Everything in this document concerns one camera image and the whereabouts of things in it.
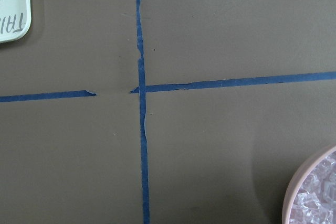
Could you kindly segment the pile of ice cubes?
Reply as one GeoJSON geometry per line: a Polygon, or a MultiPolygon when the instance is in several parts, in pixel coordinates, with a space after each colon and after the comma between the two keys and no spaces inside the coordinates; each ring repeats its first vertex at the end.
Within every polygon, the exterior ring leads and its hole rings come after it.
{"type": "Polygon", "coordinates": [[[320,161],[300,185],[289,223],[335,223],[335,152],[320,161]]]}

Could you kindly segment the beige bear tray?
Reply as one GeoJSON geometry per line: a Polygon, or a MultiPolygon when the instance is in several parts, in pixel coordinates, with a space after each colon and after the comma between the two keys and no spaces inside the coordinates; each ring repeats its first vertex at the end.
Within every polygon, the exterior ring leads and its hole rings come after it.
{"type": "Polygon", "coordinates": [[[1,0],[1,43],[22,38],[30,25],[30,0],[1,0]]]}

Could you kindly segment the pink bowl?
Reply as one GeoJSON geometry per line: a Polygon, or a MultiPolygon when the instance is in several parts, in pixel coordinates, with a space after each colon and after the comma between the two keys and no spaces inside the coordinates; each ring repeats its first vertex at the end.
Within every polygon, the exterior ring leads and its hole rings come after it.
{"type": "Polygon", "coordinates": [[[285,193],[282,206],[281,223],[288,224],[290,220],[290,213],[293,206],[294,199],[298,193],[302,183],[312,170],[328,155],[335,152],[335,144],[325,146],[316,151],[294,173],[285,193]]]}

